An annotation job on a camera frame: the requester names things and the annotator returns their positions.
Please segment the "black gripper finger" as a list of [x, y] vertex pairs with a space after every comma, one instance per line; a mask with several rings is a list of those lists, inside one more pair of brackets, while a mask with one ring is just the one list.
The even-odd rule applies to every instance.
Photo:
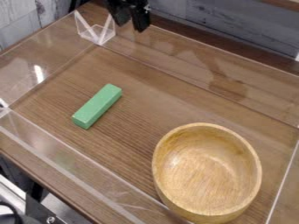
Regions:
[[136, 3], [130, 6], [133, 27], [138, 32], [142, 32], [150, 24], [149, 11], [150, 11], [149, 4]]
[[108, 1], [106, 8], [116, 24], [122, 26], [130, 18], [126, 5], [121, 1]]

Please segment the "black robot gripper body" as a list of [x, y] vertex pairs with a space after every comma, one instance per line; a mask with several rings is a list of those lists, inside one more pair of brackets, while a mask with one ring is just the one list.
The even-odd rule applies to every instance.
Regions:
[[136, 6], [144, 8], [148, 5], [148, 0], [105, 0], [108, 7]]

